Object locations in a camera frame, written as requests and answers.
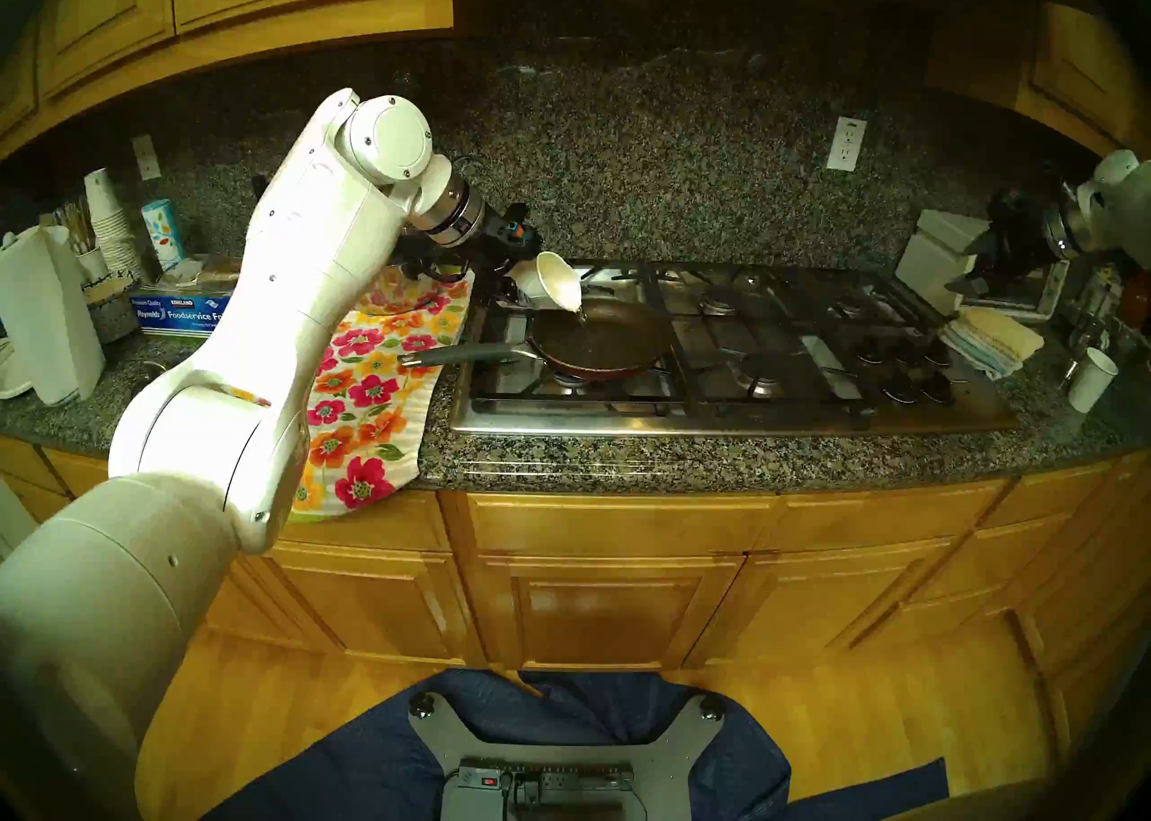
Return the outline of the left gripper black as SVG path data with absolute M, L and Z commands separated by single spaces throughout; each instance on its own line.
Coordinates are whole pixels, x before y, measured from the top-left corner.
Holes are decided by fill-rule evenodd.
M 463 243 L 463 259 L 477 274 L 506 274 L 531 260 L 531 231 L 481 231 Z M 510 278 L 500 280 L 500 307 L 535 311 L 535 299 L 524 294 Z

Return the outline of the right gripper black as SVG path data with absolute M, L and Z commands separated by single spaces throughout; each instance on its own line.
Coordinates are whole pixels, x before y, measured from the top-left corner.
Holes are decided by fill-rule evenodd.
M 1044 237 L 1044 210 L 1038 203 L 989 203 L 989 230 L 974 236 L 961 256 L 988 257 L 989 272 L 966 272 L 946 281 L 947 291 L 961 296 L 988 296 L 989 278 L 1027 276 L 1051 265 Z

